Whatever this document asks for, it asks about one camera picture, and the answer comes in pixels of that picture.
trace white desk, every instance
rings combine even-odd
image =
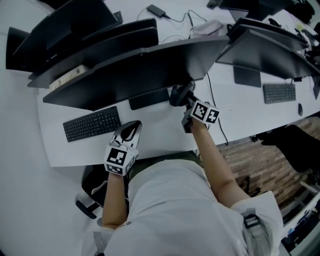
[[[154,3],[164,9],[173,19],[181,19],[189,9],[194,10],[205,19],[216,18],[225,24],[233,24],[231,14],[227,10],[208,9],[208,0],[163,0]],[[150,0],[106,1],[111,11],[121,11],[123,22],[135,21],[139,12],[152,4]],[[201,19],[191,15],[194,25],[201,24]],[[153,17],[146,10],[140,15],[140,20]],[[157,19],[159,41],[171,35],[181,35],[188,38],[190,22],[176,23],[167,19]],[[294,31],[298,22],[286,11],[281,11],[274,19],[291,31]],[[165,43],[176,41],[179,37],[171,37]],[[217,107],[221,110],[221,124],[229,141],[238,140],[258,133],[262,133],[302,119],[320,111],[319,99],[315,100],[312,92],[312,79],[304,78],[296,84],[296,101],[269,104],[264,103],[262,88],[238,85],[234,82],[233,67],[215,63],[209,75]],[[283,83],[284,80],[261,74],[263,83]],[[48,92],[42,92],[38,98],[39,122],[45,150],[52,167],[86,166],[102,164],[106,145],[112,133],[103,134],[83,140],[67,142],[63,123],[91,111],[66,106],[43,103],[43,97]],[[212,103],[208,79],[196,83],[195,95],[202,101]],[[298,103],[302,104],[303,116],[298,115]],[[146,108],[132,111],[128,101],[117,103],[121,122],[140,120],[142,133],[138,145],[139,158],[150,158],[166,154],[196,149],[196,143],[191,134],[185,134],[181,125],[185,107],[172,107],[169,102],[163,102]],[[225,138],[218,124],[212,125],[209,132],[216,144],[225,143]]]

